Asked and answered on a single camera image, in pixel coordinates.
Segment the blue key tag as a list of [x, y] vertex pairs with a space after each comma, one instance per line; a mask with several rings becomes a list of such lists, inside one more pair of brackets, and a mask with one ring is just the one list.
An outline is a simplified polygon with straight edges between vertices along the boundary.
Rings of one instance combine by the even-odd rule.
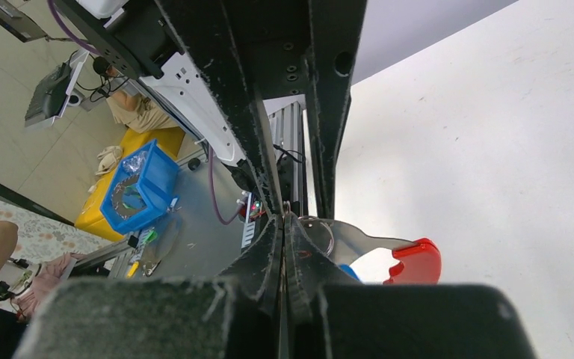
[[338, 267], [349, 277], [351, 277], [353, 280], [355, 280], [358, 283], [362, 283], [362, 281], [359, 279], [357, 273], [347, 264], [341, 264], [338, 265]]

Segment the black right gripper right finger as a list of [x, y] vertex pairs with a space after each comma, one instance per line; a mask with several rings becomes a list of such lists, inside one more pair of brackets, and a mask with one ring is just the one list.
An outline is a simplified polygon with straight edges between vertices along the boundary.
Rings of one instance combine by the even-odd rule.
[[285, 214], [285, 269], [291, 317], [316, 317], [328, 307], [329, 295], [363, 287], [313, 243], [293, 212]]

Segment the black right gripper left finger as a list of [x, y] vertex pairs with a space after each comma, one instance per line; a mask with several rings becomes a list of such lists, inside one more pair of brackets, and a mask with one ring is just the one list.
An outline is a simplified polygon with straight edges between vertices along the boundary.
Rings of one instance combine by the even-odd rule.
[[273, 316], [280, 284], [283, 218], [270, 215], [256, 241], [218, 275], [234, 278], [246, 298]]

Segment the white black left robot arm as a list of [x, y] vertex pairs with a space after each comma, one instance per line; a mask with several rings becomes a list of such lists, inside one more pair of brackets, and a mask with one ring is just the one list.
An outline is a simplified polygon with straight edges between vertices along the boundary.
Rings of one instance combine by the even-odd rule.
[[283, 212], [270, 99], [305, 100], [318, 214], [334, 216], [365, 1], [50, 1], [98, 53]]

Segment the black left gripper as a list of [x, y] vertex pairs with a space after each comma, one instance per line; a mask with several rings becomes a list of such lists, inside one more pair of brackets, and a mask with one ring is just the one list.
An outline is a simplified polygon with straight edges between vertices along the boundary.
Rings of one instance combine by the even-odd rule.
[[367, 2], [309, 1], [308, 7], [306, 1], [245, 0], [157, 5], [232, 130], [269, 215], [283, 215], [283, 201], [261, 97], [305, 91], [303, 57], [308, 49], [309, 163], [317, 216], [333, 218], [336, 164]]

